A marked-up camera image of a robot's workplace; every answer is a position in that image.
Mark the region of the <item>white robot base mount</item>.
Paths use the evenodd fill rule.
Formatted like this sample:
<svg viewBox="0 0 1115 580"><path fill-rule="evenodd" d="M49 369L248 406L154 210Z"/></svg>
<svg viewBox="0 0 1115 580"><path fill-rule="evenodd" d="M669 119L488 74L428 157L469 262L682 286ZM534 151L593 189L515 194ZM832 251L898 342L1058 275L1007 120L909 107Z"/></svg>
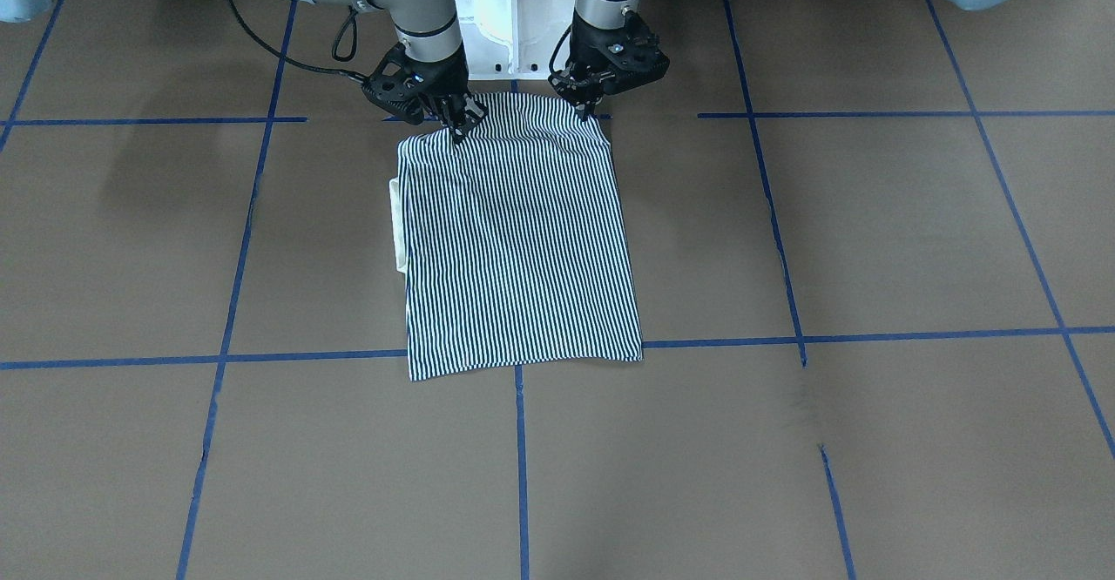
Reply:
<svg viewBox="0 0 1115 580"><path fill-rule="evenodd" d="M574 0L456 0L471 81L547 79Z"/></svg>

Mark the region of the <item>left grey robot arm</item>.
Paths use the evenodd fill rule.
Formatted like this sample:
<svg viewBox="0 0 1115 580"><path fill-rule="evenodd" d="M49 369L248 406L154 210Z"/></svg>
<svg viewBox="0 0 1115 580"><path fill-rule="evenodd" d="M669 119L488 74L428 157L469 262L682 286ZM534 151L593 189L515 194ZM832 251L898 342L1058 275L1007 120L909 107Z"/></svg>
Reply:
<svg viewBox="0 0 1115 580"><path fill-rule="evenodd" d="M1008 0L946 0L985 11ZM752 40L756 68L784 72L789 87L811 91L821 49L836 62L838 83L881 83L881 68L911 56L883 31L913 0L575 0L563 40L569 56L550 85L580 118L603 99L629 93L633 112L744 98L744 67L714 31L725 22Z"/></svg>

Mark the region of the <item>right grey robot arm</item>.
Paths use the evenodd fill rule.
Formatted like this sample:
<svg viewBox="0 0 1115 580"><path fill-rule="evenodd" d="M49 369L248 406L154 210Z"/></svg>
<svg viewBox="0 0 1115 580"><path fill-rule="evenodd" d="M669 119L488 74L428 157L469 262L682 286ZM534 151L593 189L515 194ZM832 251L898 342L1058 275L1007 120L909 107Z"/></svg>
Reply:
<svg viewBox="0 0 1115 580"><path fill-rule="evenodd" d="M403 123L418 126L434 117L449 135L450 144L459 145L489 113L471 91L456 0L288 0L345 8L346 19L338 37L350 35L352 41L347 54L332 55L331 65L307 64L288 56L287 50L268 44L248 25L236 0L224 1L240 29L266 54L299 71L358 84L369 103ZM397 40L374 71L353 71L350 62L359 48L359 17L376 12L389 17Z"/></svg>

